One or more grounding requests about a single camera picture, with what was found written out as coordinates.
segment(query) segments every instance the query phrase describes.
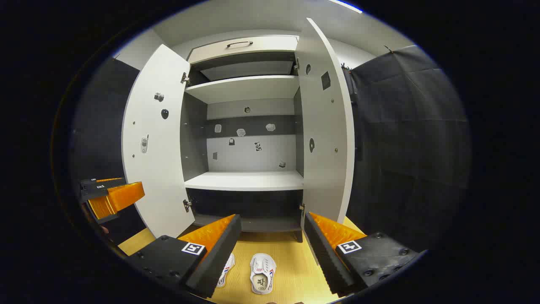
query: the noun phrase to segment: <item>drawer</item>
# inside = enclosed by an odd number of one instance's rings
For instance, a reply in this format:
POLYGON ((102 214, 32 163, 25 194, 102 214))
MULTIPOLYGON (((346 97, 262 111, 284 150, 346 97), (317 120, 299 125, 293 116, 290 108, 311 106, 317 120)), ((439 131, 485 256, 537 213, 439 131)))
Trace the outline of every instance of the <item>drawer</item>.
POLYGON ((295 36, 259 36, 231 39, 195 48, 191 51, 187 61, 194 64, 228 55, 252 52, 294 52, 297 43, 295 36))

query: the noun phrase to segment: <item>shoe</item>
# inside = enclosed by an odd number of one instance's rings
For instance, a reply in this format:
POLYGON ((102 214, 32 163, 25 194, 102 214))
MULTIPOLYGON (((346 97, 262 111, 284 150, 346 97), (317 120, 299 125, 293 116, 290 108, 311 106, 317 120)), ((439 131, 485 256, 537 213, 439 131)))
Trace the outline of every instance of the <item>shoe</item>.
POLYGON ((251 290, 256 294, 272 292, 276 264, 266 253, 257 253, 251 258, 251 290))
POLYGON ((225 286, 225 277, 227 276, 227 273, 231 268, 234 266, 234 254, 231 253, 229 256, 229 259, 225 263, 225 267, 223 268, 223 272, 221 273, 221 276, 219 277, 217 288, 222 288, 225 286))

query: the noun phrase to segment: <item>white shelf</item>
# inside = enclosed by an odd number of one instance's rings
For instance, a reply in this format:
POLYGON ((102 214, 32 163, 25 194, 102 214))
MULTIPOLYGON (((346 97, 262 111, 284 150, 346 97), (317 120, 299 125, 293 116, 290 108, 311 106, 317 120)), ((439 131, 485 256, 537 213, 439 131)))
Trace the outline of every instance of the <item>white shelf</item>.
POLYGON ((303 189, 297 171, 206 172, 185 182, 186 188, 224 191, 283 191, 303 189))
POLYGON ((298 76, 249 76, 194 85, 187 88, 186 93, 212 104, 251 99, 291 99, 298 87, 298 76))

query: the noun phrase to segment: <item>shoe insole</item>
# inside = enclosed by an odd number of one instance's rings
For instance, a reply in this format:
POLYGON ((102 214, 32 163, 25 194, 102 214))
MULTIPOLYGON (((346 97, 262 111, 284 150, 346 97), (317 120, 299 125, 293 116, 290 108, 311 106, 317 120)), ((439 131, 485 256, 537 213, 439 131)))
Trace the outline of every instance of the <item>shoe insole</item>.
POLYGON ((268 286, 268 278, 263 273, 254 275, 253 282, 258 290, 266 290, 266 286, 268 286))

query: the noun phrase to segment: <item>wooden floor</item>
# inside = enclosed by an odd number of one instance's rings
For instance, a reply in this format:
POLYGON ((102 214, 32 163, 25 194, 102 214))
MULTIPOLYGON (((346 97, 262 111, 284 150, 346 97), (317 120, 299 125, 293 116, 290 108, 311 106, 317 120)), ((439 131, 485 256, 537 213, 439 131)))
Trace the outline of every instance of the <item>wooden floor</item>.
MULTIPOLYGON (((348 218, 343 224, 360 231, 348 218)), ((153 240, 155 238, 150 231, 144 229, 119 247, 131 255, 153 240)), ((241 233, 233 254, 236 264, 227 274, 225 287, 216 288, 207 300, 217 304, 326 304, 339 299, 330 292, 306 240, 298 243, 293 233, 241 233), (249 281, 249 262, 259 252, 269 254, 277 264, 274 289, 267 295, 254 294, 249 281)))

